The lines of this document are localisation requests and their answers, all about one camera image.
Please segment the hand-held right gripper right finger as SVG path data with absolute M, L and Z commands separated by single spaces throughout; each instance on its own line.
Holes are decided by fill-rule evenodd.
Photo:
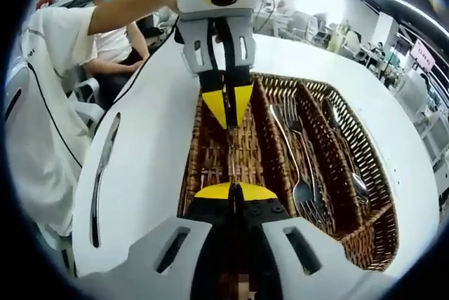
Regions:
M 253 299 L 381 299 L 390 277 L 348 260 L 342 244 L 290 217 L 270 190 L 234 184 Z

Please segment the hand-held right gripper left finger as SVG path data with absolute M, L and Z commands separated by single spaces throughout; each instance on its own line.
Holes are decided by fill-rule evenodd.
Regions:
M 170 217 L 133 245 L 127 259 L 79 278 L 93 299 L 221 299 L 232 183 L 195 194 L 183 217 Z

